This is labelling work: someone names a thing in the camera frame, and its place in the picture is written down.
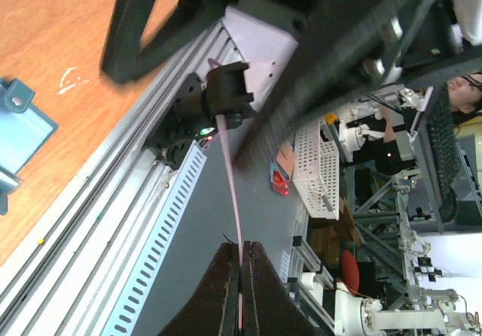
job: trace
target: black shirt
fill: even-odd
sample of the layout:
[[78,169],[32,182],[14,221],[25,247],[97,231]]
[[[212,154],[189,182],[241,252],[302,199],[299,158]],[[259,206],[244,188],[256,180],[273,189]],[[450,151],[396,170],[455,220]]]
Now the black shirt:
[[[410,131],[416,113],[417,111],[414,108],[402,108],[405,124],[393,127],[393,131],[395,133]],[[367,124],[370,127],[370,130],[373,131],[385,132],[386,128],[385,119],[377,120],[373,115],[348,123],[347,126],[357,127],[361,124]],[[371,160],[375,160],[377,171],[388,176],[392,176],[403,169],[408,169],[416,165],[414,160],[401,159],[396,140],[393,140],[392,142],[383,142],[383,139],[377,139],[374,141],[367,140],[360,150],[353,152],[352,165],[366,163]]]

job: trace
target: white basket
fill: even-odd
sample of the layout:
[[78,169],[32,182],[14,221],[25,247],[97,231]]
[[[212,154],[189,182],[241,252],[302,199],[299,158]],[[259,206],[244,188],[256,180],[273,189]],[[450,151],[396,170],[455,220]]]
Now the white basket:
[[[328,139],[325,142],[320,130]],[[293,183],[312,218],[338,219],[340,160],[325,120],[307,124],[296,135]]]

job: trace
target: person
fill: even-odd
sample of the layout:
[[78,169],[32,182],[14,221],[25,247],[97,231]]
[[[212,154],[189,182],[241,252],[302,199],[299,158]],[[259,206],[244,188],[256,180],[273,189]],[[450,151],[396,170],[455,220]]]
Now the person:
[[[452,78],[441,91],[448,93],[453,123],[459,126],[477,117],[479,115],[477,112],[482,109],[482,72]],[[415,119],[416,109],[405,108],[403,114],[405,123],[410,125]],[[396,133],[400,130],[392,126],[390,110],[382,106],[380,115],[382,120],[379,121],[372,117],[349,124],[349,126],[358,126],[360,123],[365,123],[373,131],[384,131],[382,139],[365,141],[359,151],[353,152],[352,165],[375,160],[378,172],[392,176],[403,169],[415,166],[415,163],[414,160],[401,159],[396,142]],[[410,129],[407,125],[403,128],[405,131]]]

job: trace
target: desk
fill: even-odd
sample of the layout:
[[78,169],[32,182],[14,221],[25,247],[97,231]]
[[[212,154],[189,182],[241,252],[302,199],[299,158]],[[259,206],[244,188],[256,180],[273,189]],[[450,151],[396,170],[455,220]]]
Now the desk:
[[[152,79],[120,93],[99,78],[114,1],[0,0],[0,76],[19,78],[35,90],[35,105],[59,124],[21,170],[22,187],[9,197],[8,214],[0,217],[0,265]],[[157,0],[146,35],[176,3]],[[76,86],[59,91],[65,73],[63,88]]]

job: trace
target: pink cable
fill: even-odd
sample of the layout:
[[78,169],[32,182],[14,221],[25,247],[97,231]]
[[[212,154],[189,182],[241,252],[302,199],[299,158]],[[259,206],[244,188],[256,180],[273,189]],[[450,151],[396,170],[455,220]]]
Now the pink cable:
[[[236,232],[238,236],[239,265],[243,265],[243,239],[241,237],[241,222],[239,221],[238,201],[236,198],[236,189],[234,188],[234,174],[231,165],[231,156],[229,152],[229,141],[227,139],[226,119],[224,115],[216,115],[216,123],[218,123],[219,140],[224,155],[224,165],[226,166],[227,180],[231,190],[231,199],[233,200],[234,218],[236,219]],[[238,299],[238,328],[243,328],[243,295],[239,294]]]

